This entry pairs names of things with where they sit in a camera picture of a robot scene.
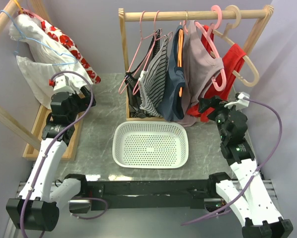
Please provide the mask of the pink plastic hanger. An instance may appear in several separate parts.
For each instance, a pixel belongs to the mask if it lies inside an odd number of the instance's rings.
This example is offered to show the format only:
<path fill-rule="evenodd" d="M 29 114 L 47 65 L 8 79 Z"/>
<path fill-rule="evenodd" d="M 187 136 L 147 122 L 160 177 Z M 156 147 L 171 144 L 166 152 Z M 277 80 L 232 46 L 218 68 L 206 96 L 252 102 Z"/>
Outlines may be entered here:
<path fill-rule="evenodd" d="M 223 19 L 223 14 L 222 14 L 222 10 L 221 8 L 218 6 L 218 5 L 213 5 L 211 7 L 211 11 L 214 11 L 217 13 L 218 15 L 218 20 L 216 22 L 216 24 L 211 24 L 208 28 L 208 31 L 206 31 L 203 27 L 202 24 L 200 24 L 198 21 L 194 21 L 194 25 L 200 29 L 202 35 L 205 37 L 205 39 L 207 40 L 207 42 L 209 43 L 211 49 L 213 50 L 213 53 L 215 55 L 215 58 L 216 59 L 219 59 L 220 58 L 220 55 L 215 47 L 215 44 L 213 42 L 213 40 L 210 38 L 210 34 L 212 33 L 213 30 L 215 29 L 218 29 L 222 23 L 222 19 Z M 222 77 L 222 83 L 221 83 L 221 86 L 218 85 L 218 82 L 216 81 L 216 78 L 213 76 L 212 77 L 212 84 L 214 86 L 214 88 L 217 90 L 217 91 L 223 91 L 225 86 L 226 86 L 226 75 L 225 75 L 225 71 L 224 71 L 224 68 L 220 69 L 220 74 L 221 74 L 221 77 Z"/>

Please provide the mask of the white striped tank top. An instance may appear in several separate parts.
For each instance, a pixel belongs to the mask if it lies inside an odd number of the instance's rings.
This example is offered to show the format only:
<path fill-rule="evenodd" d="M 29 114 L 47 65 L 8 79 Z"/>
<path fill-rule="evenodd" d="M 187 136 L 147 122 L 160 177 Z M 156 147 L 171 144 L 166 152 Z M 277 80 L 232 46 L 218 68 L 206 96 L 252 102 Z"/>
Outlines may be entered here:
<path fill-rule="evenodd" d="M 160 50 L 148 65 L 148 70 L 143 72 L 139 79 L 139 90 L 141 96 L 140 109 L 146 111 L 153 117 L 161 117 L 157 111 L 165 90 L 166 73 L 168 69 L 167 48 L 169 37 L 163 36 Z"/>

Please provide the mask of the beige wooden hanger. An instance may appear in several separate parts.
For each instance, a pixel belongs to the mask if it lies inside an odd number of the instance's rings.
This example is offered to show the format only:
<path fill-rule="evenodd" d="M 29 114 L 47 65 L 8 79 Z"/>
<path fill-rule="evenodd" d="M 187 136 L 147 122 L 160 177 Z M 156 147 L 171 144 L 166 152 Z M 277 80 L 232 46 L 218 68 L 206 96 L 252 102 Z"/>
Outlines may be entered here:
<path fill-rule="evenodd" d="M 241 11 L 240 11 L 240 9 L 236 5 L 229 5 L 229 6 L 227 6 L 225 8 L 225 10 L 231 10 L 233 13 L 235 13 L 236 21 L 233 24 L 232 23 L 227 23 L 226 24 L 226 27 L 225 27 L 225 30 L 224 30 L 223 33 L 215 30 L 214 31 L 214 34 L 217 35 L 217 36 L 219 36 L 225 42 L 227 42 L 230 46 L 233 46 L 234 45 L 234 42 L 230 38 L 227 37 L 227 34 L 228 34 L 228 32 L 231 29 L 234 29 L 234 28 L 236 28 L 236 27 L 239 26 L 239 24 L 241 22 Z M 245 86 L 247 86 L 247 87 L 253 87 L 253 86 L 255 86 L 259 82 L 259 79 L 260 79 L 259 72 L 258 72 L 257 68 L 255 67 L 255 65 L 253 64 L 253 62 L 251 61 L 251 59 L 248 57 L 248 55 L 245 55 L 242 58 L 243 58 L 244 62 L 246 63 L 246 65 L 252 71 L 252 74 L 253 74 L 253 77 L 254 77 L 253 81 L 249 82 L 243 76 L 241 76 L 240 73 L 237 72 L 236 70 L 234 70 L 232 72 L 232 74 L 237 79 L 239 79 Z"/>

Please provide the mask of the navy blue tank top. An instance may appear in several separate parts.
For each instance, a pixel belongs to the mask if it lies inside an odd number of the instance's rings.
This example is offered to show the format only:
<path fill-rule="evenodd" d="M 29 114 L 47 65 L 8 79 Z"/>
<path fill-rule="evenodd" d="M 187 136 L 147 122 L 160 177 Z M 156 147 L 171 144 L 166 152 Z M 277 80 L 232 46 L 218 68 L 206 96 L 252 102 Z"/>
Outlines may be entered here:
<path fill-rule="evenodd" d="M 184 118 L 181 104 L 182 97 L 179 96 L 180 89 L 185 88 L 183 67 L 178 66 L 178 42 L 179 33 L 183 26 L 179 25 L 173 37 L 172 48 L 168 60 L 164 95 L 157 107 L 158 113 L 167 121 L 180 121 Z"/>

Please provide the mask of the pink wire hanger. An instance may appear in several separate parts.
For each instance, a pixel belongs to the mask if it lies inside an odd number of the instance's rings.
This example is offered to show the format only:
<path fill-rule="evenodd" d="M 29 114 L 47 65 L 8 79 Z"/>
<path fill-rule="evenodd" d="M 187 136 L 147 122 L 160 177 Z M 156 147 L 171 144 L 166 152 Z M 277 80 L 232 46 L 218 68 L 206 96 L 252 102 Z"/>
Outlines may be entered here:
<path fill-rule="evenodd" d="M 146 54 L 146 56 L 145 56 L 145 58 L 144 58 L 146 61 L 145 61 L 145 65 L 144 65 L 142 71 L 145 71 L 146 68 L 147 68 L 148 60 L 149 60 L 149 58 L 150 58 L 150 56 L 151 56 L 151 54 L 152 54 L 152 52 L 153 52 L 153 48 L 154 48 L 154 46 L 155 46 L 156 41 L 166 36 L 166 35 L 164 35 L 164 36 L 159 37 L 159 38 L 156 37 L 156 19 L 157 19 L 158 14 L 160 13 L 160 11 L 158 10 L 158 11 L 156 12 L 155 17 L 154 17 L 154 20 L 153 20 L 153 33 L 152 33 L 151 35 L 149 35 L 149 36 L 143 38 L 143 34 L 142 34 L 142 19 L 143 19 L 143 16 L 144 16 L 145 12 L 146 12 L 146 11 L 143 11 L 142 14 L 141 14 L 141 16 L 140 16 L 140 36 L 141 36 L 141 41 L 140 41 L 139 46 L 138 46 L 138 48 L 137 48 L 137 51 L 136 51 L 136 53 L 135 53 L 135 55 L 134 55 L 133 61 L 134 61 L 134 59 L 136 58 L 137 53 L 138 53 L 138 50 L 140 49 L 140 46 L 141 46 L 142 41 L 143 41 L 144 39 L 149 38 L 149 37 L 151 37 L 151 36 L 154 36 L 154 43 L 153 43 L 152 47 L 150 48 L 149 52 Z M 173 37 L 173 32 L 172 32 L 172 31 L 169 32 L 169 33 L 167 34 L 167 36 L 170 37 L 170 39 L 171 39 L 171 38 Z M 137 92 L 139 91 L 139 87 L 140 87 L 140 86 L 139 86 L 139 79 L 138 79 L 137 83 L 136 83 L 135 86 L 134 86 L 133 92 L 132 92 L 133 95 L 136 95 L 136 94 L 137 94 Z"/>
<path fill-rule="evenodd" d="M 154 39 L 156 37 L 156 18 L 158 16 L 158 14 L 160 13 L 160 11 L 158 10 L 155 14 L 155 17 L 153 20 L 150 20 L 150 21 L 153 21 L 153 32 L 146 36 L 146 37 L 143 37 L 143 33 L 142 33 L 142 22 L 143 22 L 143 18 L 144 18 L 144 15 L 147 11 L 143 11 L 139 17 L 139 24 L 140 24 L 140 42 L 138 44 L 138 47 L 137 47 L 137 50 L 133 56 L 133 59 L 131 61 L 131 63 L 129 64 L 129 58 L 128 58 L 128 47 L 127 47 L 127 34 L 126 34 L 126 26 L 125 26 L 125 23 L 126 22 L 130 22 L 130 19 L 126 16 L 126 13 L 124 12 L 124 9 L 123 8 L 120 8 L 118 10 L 118 15 L 119 15 L 119 23 L 120 23 L 120 31 L 121 31 L 121 41 L 122 41 L 122 50 L 123 50 L 123 58 L 124 58 L 124 65 L 125 65 L 125 73 L 129 73 L 132 69 L 132 66 L 133 66 L 133 63 L 137 57 L 137 54 L 139 52 L 139 49 L 141 47 L 141 44 L 144 40 L 146 40 L 147 38 L 150 38 L 152 36 L 154 36 Z"/>

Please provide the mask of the orange plastic hanger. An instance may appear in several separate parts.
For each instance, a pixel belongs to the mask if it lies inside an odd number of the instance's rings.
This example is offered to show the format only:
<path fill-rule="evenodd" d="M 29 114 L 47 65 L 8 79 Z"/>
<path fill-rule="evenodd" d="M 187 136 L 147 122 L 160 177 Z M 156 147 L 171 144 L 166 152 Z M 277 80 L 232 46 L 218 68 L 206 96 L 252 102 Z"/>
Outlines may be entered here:
<path fill-rule="evenodd" d="M 181 69 L 181 71 L 183 71 L 183 68 L 182 68 L 183 45 L 184 45 L 184 30 L 183 28 L 180 28 L 178 32 L 177 66 Z"/>

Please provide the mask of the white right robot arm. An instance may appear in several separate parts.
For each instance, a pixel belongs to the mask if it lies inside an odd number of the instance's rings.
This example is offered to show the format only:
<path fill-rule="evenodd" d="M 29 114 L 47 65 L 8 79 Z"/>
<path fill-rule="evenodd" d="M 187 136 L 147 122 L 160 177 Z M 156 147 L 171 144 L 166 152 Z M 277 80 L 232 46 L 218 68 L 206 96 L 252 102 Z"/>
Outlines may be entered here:
<path fill-rule="evenodd" d="M 244 238 L 287 238 L 294 229 L 293 225 L 289 219 L 283 218 L 271 200 L 260 175 L 261 168 L 245 139 L 247 116 L 241 109 L 248 107 L 249 102 L 246 93 L 238 93 L 234 102 L 224 101 L 219 96 L 200 99 L 199 113 L 213 109 L 207 117 L 217 125 L 222 155 L 238 179 L 241 191 L 226 173 L 210 175 L 207 192 L 211 197 L 220 196 L 225 205 L 195 221 L 217 217 L 231 210 L 242 226 Z"/>

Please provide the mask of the wooden clothes rack centre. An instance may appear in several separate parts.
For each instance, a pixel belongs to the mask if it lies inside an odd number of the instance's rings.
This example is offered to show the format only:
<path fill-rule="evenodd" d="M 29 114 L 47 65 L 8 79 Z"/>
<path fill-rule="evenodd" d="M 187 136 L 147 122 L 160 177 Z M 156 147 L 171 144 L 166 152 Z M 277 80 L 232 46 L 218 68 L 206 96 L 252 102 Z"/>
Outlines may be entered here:
<path fill-rule="evenodd" d="M 214 10 L 208 11 L 162 11 L 159 13 L 155 12 L 125 12 L 123 8 L 118 10 L 121 40 L 122 40 L 122 50 L 124 58 L 125 71 L 129 70 L 129 59 L 128 59 L 128 48 L 127 48 L 127 34 L 126 34 L 126 22 L 138 22 L 138 21 L 179 21 L 179 20 L 224 20 L 224 19 L 234 19 L 235 23 L 229 24 L 223 33 L 213 30 L 214 35 L 220 37 L 230 46 L 234 45 L 234 42 L 227 37 L 229 30 L 236 28 L 242 19 L 256 19 L 256 22 L 248 35 L 248 38 L 243 46 L 243 51 L 246 53 L 244 61 L 247 63 L 251 69 L 254 80 L 252 82 L 247 81 L 238 72 L 234 72 L 234 76 L 238 78 L 245 86 L 253 87 L 259 81 L 259 73 L 255 68 L 254 64 L 249 58 L 251 51 L 253 50 L 255 44 L 257 43 L 259 37 L 264 31 L 267 23 L 272 17 L 274 8 L 272 5 L 266 5 L 260 10 L 240 10 L 235 5 L 229 6 L 218 14 Z"/>

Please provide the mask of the white perforated plastic basket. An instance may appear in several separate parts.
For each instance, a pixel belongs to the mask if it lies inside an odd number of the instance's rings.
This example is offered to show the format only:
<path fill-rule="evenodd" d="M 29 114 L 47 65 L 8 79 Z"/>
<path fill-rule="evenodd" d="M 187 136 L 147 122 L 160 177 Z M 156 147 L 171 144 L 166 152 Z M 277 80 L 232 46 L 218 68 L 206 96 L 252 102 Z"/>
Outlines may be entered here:
<path fill-rule="evenodd" d="M 177 169 L 188 160 L 188 136 L 175 122 L 126 121 L 115 130 L 112 156 L 124 168 Z"/>

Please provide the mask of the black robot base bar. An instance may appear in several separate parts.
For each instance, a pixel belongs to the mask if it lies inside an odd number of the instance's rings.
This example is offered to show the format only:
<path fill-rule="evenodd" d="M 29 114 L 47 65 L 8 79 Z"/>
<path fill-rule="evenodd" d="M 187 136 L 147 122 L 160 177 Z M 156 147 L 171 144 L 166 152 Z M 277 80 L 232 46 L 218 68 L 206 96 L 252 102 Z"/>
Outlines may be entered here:
<path fill-rule="evenodd" d="M 85 175 L 68 174 L 65 179 L 82 182 L 78 198 L 91 200 L 91 210 L 100 211 L 108 204 L 110 209 L 177 208 L 203 209 L 206 199 L 219 199 L 215 181 L 144 180 L 144 181 L 88 181 Z"/>

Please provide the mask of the red tank top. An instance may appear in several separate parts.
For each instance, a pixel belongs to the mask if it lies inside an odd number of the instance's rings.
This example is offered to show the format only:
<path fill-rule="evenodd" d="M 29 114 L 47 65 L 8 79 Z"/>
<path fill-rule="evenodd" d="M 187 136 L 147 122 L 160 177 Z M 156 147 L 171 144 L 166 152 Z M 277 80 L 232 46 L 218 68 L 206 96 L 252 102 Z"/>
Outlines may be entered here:
<path fill-rule="evenodd" d="M 201 42 L 206 51 L 210 54 L 212 49 L 204 35 L 201 36 Z M 223 57 L 223 65 L 226 75 L 226 87 L 223 91 L 219 92 L 214 88 L 213 84 L 211 84 L 211 86 L 207 86 L 203 89 L 201 97 L 210 99 L 213 96 L 219 96 L 222 100 L 227 100 L 236 78 L 236 76 L 233 75 L 233 71 L 235 70 L 238 73 L 240 72 L 244 64 L 244 56 L 246 56 L 246 53 L 243 51 L 243 49 L 238 44 L 234 43 Z M 207 115 L 211 113 L 213 109 L 209 108 L 201 114 L 198 112 L 198 107 L 199 103 L 197 105 L 191 106 L 191 108 L 187 110 L 187 114 L 196 118 L 200 117 L 202 122 L 208 122 Z"/>

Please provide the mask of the mauve tank top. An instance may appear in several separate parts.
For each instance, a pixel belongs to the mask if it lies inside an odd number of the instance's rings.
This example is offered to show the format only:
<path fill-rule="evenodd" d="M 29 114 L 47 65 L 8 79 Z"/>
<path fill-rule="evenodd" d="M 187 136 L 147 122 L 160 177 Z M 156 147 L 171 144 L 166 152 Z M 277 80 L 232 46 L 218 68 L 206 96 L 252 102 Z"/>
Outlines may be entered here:
<path fill-rule="evenodd" d="M 188 35 L 183 46 L 183 70 L 185 87 L 181 105 L 184 118 L 178 123 L 183 127 L 192 126 L 197 118 L 188 114 L 188 109 L 196 106 L 204 89 L 211 84 L 213 76 L 223 69 L 222 58 L 213 58 L 202 44 L 196 21 L 189 21 Z"/>

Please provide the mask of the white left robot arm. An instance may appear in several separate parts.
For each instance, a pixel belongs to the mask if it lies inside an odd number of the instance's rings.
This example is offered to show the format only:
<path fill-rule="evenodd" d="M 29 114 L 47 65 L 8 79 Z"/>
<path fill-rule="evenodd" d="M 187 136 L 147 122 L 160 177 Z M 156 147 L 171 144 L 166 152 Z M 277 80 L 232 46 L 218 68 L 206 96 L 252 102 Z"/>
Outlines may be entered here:
<path fill-rule="evenodd" d="M 70 92 L 52 96 L 36 163 L 19 196 L 6 204 L 12 222 L 23 234 L 26 230 L 52 231 L 60 210 L 73 197 L 84 199 L 89 193 L 86 177 L 79 174 L 67 175 L 51 191 L 54 175 L 75 131 L 74 125 L 81 119 L 78 114 L 85 115 L 96 104 L 91 90 L 82 87 L 81 92 L 83 97 Z"/>

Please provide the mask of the red floral white garment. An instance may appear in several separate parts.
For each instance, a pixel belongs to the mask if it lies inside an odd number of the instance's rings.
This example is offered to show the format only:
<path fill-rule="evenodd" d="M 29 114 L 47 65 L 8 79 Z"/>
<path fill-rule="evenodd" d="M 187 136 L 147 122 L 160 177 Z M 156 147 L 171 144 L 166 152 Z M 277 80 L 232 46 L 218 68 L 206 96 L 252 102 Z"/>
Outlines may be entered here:
<path fill-rule="evenodd" d="M 65 47 L 83 66 L 85 71 L 87 72 L 91 81 L 95 84 L 101 82 L 101 78 L 97 75 L 97 73 L 92 69 L 87 60 L 82 56 L 80 51 L 77 48 L 77 45 L 74 41 L 65 33 L 63 33 L 57 27 L 51 25 L 48 21 L 41 21 L 42 30 L 53 40 L 59 42 L 63 47 Z"/>

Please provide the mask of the black striped tank top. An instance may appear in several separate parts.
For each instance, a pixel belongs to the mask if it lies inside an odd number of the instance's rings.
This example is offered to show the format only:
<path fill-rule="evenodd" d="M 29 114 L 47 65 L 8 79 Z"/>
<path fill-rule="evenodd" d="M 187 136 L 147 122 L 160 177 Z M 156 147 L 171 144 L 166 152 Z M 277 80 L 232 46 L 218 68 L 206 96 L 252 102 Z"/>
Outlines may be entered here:
<path fill-rule="evenodd" d="M 125 74 L 125 84 L 128 95 L 128 106 L 129 106 L 129 114 L 131 118 L 149 118 L 152 117 L 147 111 L 140 109 L 140 105 L 142 103 L 140 91 L 138 91 L 135 95 L 133 95 L 133 89 L 138 82 L 138 79 L 141 77 L 141 72 L 144 69 L 145 63 L 147 61 L 148 55 L 152 49 L 151 56 L 149 57 L 148 64 L 151 59 L 155 57 L 160 49 L 160 41 L 154 40 L 154 37 L 160 37 L 160 30 L 157 30 L 155 35 L 152 35 L 150 45 L 148 47 L 147 53 L 141 62 L 136 66 L 133 71 L 128 71 Z"/>

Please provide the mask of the white dress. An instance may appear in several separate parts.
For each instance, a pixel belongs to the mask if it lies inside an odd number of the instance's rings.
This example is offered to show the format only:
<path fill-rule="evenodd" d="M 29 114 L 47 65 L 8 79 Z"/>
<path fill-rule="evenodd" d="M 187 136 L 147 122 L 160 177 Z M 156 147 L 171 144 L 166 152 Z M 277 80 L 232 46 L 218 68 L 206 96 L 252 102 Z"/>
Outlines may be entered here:
<path fill-rule="evenodd" d="M 14 41 L 29 45 L 34 60 L 16 56 L 18 67 L 34 93 L 35 98 L 50 108 L 53 87 L 49 79 L 61 71 L 74 71 L 93 84 L 87 72 L 74 56 L 59 42 L 50 38 L 38 25 L 39 21 L 20 14 L 9 27 L 9 36 Z"/>

